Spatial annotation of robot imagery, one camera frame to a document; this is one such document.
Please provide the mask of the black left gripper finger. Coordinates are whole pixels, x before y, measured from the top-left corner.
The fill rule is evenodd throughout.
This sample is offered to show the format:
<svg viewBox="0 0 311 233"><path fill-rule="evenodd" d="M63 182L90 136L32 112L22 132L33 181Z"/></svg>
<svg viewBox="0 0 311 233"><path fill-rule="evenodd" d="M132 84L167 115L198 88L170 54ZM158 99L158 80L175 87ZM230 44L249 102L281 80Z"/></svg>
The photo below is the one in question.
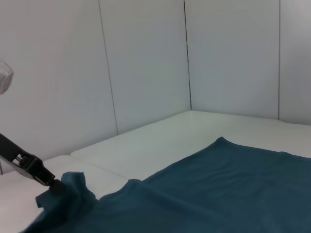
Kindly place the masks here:
<svg viewBox="0 0 311 233"><path fill-rule="evenodd" d="M31 171L30 175L34 180L43 186L47 186L49 190L56 195L60 194L60 181L47 169Z"/></svg>
<svg viewBox="0 0 311 233"><path fill-rule="evenodd" d="M35 180L43 186L47 186L53 194L61 194L64 190L64 184L44 167L40 159L37 159L35 164Z"/></svg>

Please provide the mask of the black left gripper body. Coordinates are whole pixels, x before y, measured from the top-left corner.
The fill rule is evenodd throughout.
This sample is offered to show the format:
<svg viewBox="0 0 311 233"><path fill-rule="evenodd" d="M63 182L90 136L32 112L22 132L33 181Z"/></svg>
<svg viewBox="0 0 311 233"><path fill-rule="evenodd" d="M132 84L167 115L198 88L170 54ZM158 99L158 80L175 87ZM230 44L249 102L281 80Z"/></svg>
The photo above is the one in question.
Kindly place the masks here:
<svg viewBox="0 0 311 233"><path fill-rule="evenodd" d="M4 135L0 135L0 158L10 165L20 175L33 179L32 163L36 160L34 155L24 151Z"/></svg>

